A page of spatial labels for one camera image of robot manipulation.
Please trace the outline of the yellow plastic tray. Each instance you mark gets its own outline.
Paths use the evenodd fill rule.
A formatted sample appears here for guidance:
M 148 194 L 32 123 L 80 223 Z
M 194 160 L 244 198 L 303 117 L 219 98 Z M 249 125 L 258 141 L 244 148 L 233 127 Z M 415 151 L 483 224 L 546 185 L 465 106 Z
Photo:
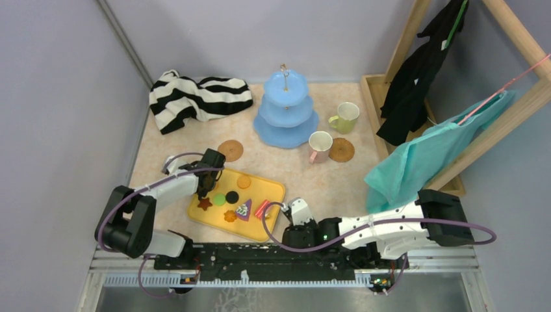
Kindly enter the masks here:
M 249 176 L 251 185 L 247 189 L 241 189 L 237 186 L 237 179 L 240 176 Z M 236 191 L 239 194 L 239 201 L 235 204 L 225 203 L 223 206 L 213 204 L 212 199 L 216 194 L 227 194 L 229 191 Z M 271 202 L 282 202 L 285 197 L 285 186 L 277 181 L 259 177 L 256 175 L 247 174 L 230 168 L 223 170 L 215 188 L 210 191 L 206 198 L 210 198 L 213 206 L 207 211 L 198 208 L 199 199 L 194 196 L 188 206 L 188 217 L 201 224 L 211 226 L 228 233 L 235 234 L 239 237 L 249 239 L 256 242 L 265 242 L 269 239 L 263 227 L 261 219 L 255 217 L 255 211 L 264 200 Z M 246 200 L 251 199 L 251 214 L 248 222 L 236 219 L 234 222 L 226 222 L 224 213 L 228 210 L 235 209 L 243 204 Z M 274 230 L 279 208 L 275 205 L 269 208 L 269 214 L 265 217 L 265 222 L 269 231 Z

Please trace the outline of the red striped cake slice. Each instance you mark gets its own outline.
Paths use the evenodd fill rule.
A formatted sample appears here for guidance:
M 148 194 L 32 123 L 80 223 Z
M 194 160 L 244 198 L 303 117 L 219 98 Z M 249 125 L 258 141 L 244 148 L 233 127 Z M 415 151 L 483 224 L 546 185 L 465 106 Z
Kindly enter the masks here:
M 258 219 L 261 219 L 262 217 L 267 217 L 269 214 L 269 209 L 268 209 L 269 204 L 270 204 L 270 200 L 262 201 L 255 211 L 255 217 Z

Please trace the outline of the blue three-tier cake stand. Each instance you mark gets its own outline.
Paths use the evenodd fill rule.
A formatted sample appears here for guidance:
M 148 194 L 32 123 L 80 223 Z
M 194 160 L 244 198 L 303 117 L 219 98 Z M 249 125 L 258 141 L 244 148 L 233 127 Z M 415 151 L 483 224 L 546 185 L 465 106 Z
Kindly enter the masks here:
M 264 94 L 253 128 L 268 146 L 297 148 L 318 127 L 319 117 L 304 75 L 280 65 L 263 84 Z

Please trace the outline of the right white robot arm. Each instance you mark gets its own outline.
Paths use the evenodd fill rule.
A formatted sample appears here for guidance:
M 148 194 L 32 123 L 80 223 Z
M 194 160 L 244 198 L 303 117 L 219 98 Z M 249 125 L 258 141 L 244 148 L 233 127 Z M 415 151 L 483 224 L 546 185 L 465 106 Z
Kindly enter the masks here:
M 291 224 L 281 245 L 292 252 L 366 249 L 374 268 L 384 267 L 411 250 L 438 244 L 457 247 L 474 244 L 460 199 L 436 190 L 421 190 L 414 201 L 380 213 L 325 218 L 316 222 L 306 202 L 297 198 L 286 213 Z

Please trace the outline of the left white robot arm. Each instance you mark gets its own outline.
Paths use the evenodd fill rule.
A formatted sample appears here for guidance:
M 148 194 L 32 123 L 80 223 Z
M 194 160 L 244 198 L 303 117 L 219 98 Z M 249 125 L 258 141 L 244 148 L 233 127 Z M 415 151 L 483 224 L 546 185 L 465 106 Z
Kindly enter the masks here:
M 113 189 L 94 233 L 102 250 L 133 259 L 162 255 L 180 269 L 193 264 L 195 252 L 187 247 L 191 240 L 179 233 L 155 229 L 155 216 L 189 196 L 206 198 L 222 174 L 225 155 L 208 148 L 198 154 L 198 161 L 187 163 L 183 156 L 168 157 L 162 167 L 165 177 L 156 182 Z

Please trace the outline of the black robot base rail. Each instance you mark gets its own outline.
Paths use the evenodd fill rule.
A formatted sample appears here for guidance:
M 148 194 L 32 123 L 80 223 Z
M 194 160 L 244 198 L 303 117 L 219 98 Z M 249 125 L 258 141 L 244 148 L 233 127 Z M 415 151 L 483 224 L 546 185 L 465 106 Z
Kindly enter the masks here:
M 355 250 L 329 248 L 294 253 L 275 244 L 202 243 L 187 246 L 179 257 L 157 255 L 156 270 L 191 270 L 181 283 L 237 287 L 367 287 L 375 293 L 392 288 L 409 268 L 405 255 L 382 259 L 373 243 Z

